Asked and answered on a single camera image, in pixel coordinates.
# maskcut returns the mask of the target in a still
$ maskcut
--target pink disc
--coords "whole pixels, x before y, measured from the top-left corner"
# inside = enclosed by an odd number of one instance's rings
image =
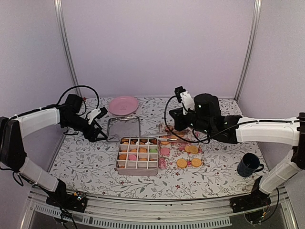
[[[128,156],[128,159],[129,159],[130,161],[136,161],[136,160],[137,160],[137,156],[136,156],[136,155],[133,155],[133,154],[130,154],[130,155]]]
[[[118,116],[126,116],[135,112],[139,107],[139,101],[131,96],[121,96],[109,103],[109,112]]]
[[[163,155],[163,156],[168,156],[170,154],[170,149],[169,148],[162,148],[160,150],[160,153]]]

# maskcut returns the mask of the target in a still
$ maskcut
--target floral pattern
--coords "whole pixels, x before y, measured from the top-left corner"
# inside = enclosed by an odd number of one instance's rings
[[[112,98],[102,98],[100,106],[108,108]],[[133,113],[141,121],[141,134],[159,132],[163,122],[167,98],[143,97],[139,108]],[[88,111],[94,109],[97,100],[86,100]],[[177,101],[169,104],[168,110],[180,107]],[[223,115],[241,115],[234,100],[220,100]],[[104,131],[113,115],[108,113],[99,120]],[[167,115],[168,122],[173,122]],[[67,136],[56,156],[50,173],[63,180],[69,189],[91,194],[146,199],[214,198],[249,193],[256,178],[266,173],[267,166],[257,143],[236,145],[211,141],[200,144],[204,165],[192,169],[169,169],[167,160],[159,161],[155,177],[121,176],[115,169],[119,143],[99,141],[91,143],[82,134]],[[256,154],[265,169],[243,178],[236,171],[237,164],[245,153]]]

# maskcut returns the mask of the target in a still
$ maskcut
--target divided storage box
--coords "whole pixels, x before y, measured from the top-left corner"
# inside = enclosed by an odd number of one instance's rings
[[[117,171],[121,175],[155,176],[158,174],[158,154],[156,138],[124,137],[120,141]]]

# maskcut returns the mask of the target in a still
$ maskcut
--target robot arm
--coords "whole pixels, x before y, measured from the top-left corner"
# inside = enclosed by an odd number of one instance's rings
[[[83,212],[86,208],[86,198],[83,198],[80,192],[76,195],[67,194],[66,184],[63,181],[54,178],[27,157],[22,142],[26,136],[57,124],[62,128],[70,127],[81,131],[91,142],[107,139],[96,122],[96,118],[102,118],[107,110],[104,107],[96,108],[89,112],[85,119],[77,115],[81,103],[82,98],[70,94],[62,105],[49,105],[10,119],[1,117],[0,155],[3,164],[48,193],[50,197],[47,200],[48,204]]]
[[[250,195],[231,199],[234,212],[269,204],[269,194],[305,169],[305,113],[281,120],[221,116],[216,96],[200,94],[193,99],[182,87],[176,88],[175,94],[183,107],[170,110],[169,113],[178,131],[189,127],[206,133],[208,137],[205,140],[214,139],[231,144],[257,141],[292,145],[292,150],[274,169],[256,180]]]

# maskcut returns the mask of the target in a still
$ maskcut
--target vent grille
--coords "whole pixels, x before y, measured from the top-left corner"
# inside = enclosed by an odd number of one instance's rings
[[[35,204],[35,211],[56,218],[61,217],[60,210],[45,205]],[[70,221],[70,219],[66,217],[63,218],[67,221]],[[89,216],[75,216],[74,220],[77,223],[81,223],[88,226],[95,226],[103,229],[213,229],[232,225],[229,217],[180,223],[133,223],[118,220],[101,219],[98,217]]]

